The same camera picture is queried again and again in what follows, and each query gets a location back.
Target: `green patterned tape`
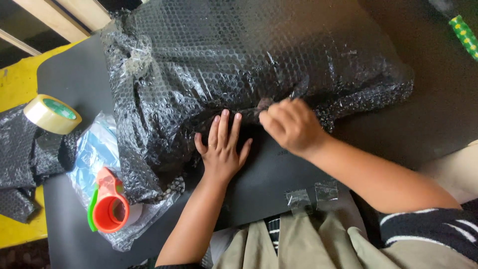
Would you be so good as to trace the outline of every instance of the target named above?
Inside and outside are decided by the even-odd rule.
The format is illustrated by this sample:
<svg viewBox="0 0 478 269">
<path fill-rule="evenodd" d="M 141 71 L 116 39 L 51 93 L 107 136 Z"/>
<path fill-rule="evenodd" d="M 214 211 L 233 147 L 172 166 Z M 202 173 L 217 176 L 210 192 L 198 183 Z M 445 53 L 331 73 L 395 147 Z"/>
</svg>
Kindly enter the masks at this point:
<svg viewBox="0 0 478 269">
<path fill-rule="evenodd" d="M 453 27 L 456 36 L 461 41 L 468 53 L 478 61 L 478 40 L 471 31 L 470 27 L 463 21 L 461 15 L 451 19 L 449 24 Z"/>
</svg>

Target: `orange tape dispenser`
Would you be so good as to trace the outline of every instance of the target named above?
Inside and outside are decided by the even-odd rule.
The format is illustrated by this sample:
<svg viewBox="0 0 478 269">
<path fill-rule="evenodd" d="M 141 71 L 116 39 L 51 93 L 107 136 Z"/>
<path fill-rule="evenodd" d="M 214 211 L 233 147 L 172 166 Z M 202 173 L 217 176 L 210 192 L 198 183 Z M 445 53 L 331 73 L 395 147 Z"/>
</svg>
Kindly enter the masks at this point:
<svg viewBox="0 0 478 269">
<path fill-rule="evenodd" d="M 114 233 L 136 222 L 142 204 L 130 206 L 123 196 L 123 183 L 106 167 L 96 176 L 98 195 L 92 212 L 94 226 L 103 233 Z"/>
</svg>

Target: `wooden frame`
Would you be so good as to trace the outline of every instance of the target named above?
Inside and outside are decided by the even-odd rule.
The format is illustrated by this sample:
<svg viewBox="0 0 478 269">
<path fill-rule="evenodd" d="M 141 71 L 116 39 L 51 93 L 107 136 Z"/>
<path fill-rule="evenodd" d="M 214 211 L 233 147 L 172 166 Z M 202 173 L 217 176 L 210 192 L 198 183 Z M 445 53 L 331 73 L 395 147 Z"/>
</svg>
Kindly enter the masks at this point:
<svg viewBox="0 0 478 269">
<path fill-rule="evenodd" d="M 7 33 L 6 31 L 0 29 L 0 38 L 3 40 L 7 41 L 8 43 L 14 45 L 15 47 L 21 49 L 22 51 L 32 55 L 32 56 L 37 56 L 42 54 L 41 52 L 37 51 L 36 49 L 28 46 L 21 40 L 15 38 L 13 35 Z"/>
<path fill-rule="evenodd" d="M 106 9 L 96 0 L 56 0 L 92 31 L 97 31 L 111 21 Z"/>
<path fill-rule="evenodd" d="M 51 0 L 13 0 L 69 42 L 83 40 L 90 34 Z"/>
</svg>

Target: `beige pants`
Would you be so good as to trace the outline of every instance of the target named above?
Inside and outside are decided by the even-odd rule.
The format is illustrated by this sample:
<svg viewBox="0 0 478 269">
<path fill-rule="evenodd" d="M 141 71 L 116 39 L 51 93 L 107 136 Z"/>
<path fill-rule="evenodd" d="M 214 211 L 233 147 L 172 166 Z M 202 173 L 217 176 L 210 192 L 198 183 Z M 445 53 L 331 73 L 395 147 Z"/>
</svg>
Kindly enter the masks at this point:
<svg viewBox="0 0 478 269">
<path fill-rule="evenodd" d="M 315 217 L 281 216 L 279 253 L 264 221 L 240 230 L 214 269 L 478 269 L 458 252 L 424 241 L 399 241 L 378 250 L 360 230 L 345 230 L 334 212 Z"/>
</svg>

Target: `hand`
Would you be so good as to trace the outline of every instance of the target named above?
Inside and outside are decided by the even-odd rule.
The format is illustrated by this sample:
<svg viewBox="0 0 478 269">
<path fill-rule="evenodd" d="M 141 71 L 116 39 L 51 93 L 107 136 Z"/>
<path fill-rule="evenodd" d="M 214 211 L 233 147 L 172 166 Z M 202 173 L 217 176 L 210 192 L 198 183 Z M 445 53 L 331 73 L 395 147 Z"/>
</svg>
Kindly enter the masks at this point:
<svg viewBox="0 0 478 269">
<path fill-rule="evenodd" d="M 259 120 L 281 147 L 305 159 L 330 138 L 301 99 L 275 103 L 267 111 L 261 111 Z"/>
<path fill-rule="evenodd" d="M 204 161 L 204 179 L 229 184 L 246 162 L 252 138 L 246 141 L 239 155 L 236 152 L 241 119 L 240 113 L 234 116 L 231 134 L 228 135 L 229 110 L 223 110 L 222 115 L 216 116 L 212 122 L 207 146 L 203 145 L 201 134 L 196 133 L 194 142 Z"/>
</svg>

